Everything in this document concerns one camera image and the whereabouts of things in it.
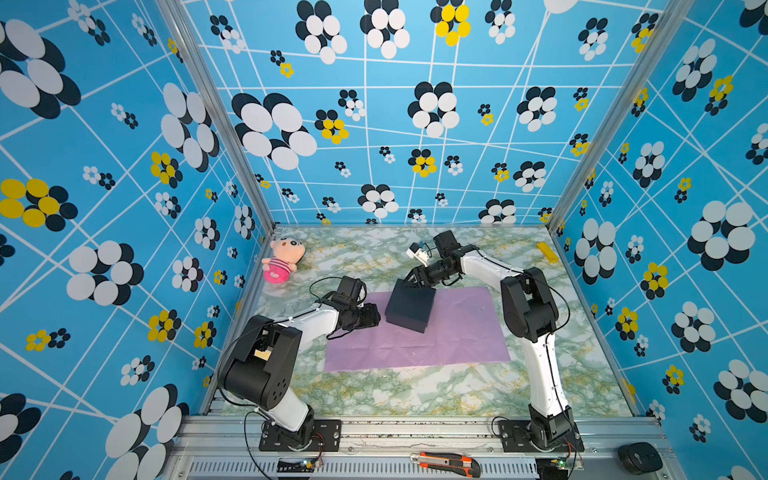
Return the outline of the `dark blue gift box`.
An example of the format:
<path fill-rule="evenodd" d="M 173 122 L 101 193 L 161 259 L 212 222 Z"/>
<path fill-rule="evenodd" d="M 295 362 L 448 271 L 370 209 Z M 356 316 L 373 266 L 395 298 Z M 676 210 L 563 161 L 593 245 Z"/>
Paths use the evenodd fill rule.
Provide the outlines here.
<path fill-rule="evenodd" d="M 389 324 L 417 333 L 428 327 L 436 289 L 398 279 L 385 308 Z"/>

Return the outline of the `purple wrapping paper sheet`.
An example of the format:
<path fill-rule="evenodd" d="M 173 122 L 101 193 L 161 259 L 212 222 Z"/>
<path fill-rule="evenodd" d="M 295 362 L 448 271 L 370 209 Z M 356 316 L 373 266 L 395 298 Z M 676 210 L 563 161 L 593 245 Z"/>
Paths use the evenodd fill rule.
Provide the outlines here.
<path fill-rule="evenodd" d="M 491 292 L 486 287 L 439 290 L 423 333 L 387 321 L 391 294 L 370 295 L 381 322 L 326 347 L 327 372 L 397 369 L 476 363 L 506 363 L 509 348 Z"/>

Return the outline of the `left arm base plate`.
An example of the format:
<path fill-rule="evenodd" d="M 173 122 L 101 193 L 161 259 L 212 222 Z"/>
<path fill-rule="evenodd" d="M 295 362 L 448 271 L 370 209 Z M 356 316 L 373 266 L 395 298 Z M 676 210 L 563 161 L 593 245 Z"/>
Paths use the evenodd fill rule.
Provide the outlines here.
<path fill-rule="evenodd" d="M 258 445 L 261 452 L 338 452 L 342 421 L 310 417 L 297 431 L 275 421 L 265 423 Z"/>

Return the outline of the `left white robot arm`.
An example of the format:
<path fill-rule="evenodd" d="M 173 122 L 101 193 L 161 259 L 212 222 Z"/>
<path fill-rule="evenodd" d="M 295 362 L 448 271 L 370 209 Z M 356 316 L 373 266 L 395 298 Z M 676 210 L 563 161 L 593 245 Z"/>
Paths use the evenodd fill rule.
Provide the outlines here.
<path fill-rule="evenodd" d="M 319 338 L 338 340 L 378 326 L 381 315 L 367 294 L 362 280 L 343 276 L 308 310 L 283 319 L 252 316 L 218 367 L 217 388 L 228 398 L 255 405 L 291 434 L 308 428 L 311 408 L 291 389 L 298 356 Z"/>

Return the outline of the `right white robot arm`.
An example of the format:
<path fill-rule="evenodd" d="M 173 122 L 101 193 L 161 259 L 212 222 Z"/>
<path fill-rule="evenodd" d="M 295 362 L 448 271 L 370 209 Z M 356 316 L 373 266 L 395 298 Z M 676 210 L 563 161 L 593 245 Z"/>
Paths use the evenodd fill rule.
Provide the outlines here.
<path fill-rule="evenodd" d="M 575 428 L 566 399 L 555 352 L 559 295 L 541 269 L 519 269 L 482 252 L 475 245 L 460 244 L 452 231 L 433 238 L 435 255 L 414 242 L 406 254 L 419 265 L 405 277 L 413 288 L 446 285 L 451 278 L 471 277 L 500 294 L 507 329 L 523 348 L 530 384 L 530 431 L 541 448 Z"/>

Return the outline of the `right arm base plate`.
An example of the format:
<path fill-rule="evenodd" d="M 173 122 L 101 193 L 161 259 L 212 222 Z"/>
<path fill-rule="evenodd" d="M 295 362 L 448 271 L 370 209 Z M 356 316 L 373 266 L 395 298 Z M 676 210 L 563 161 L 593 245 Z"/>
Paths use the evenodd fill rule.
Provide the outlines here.
<path fill-rule="evenodd" d="M 565 455 L 585 451 L 581 434 L 574 423 L 564 421 L 552 430 L 543 423 L 530 420 L 496 420 L 494 434 L 505 453 Z"/>

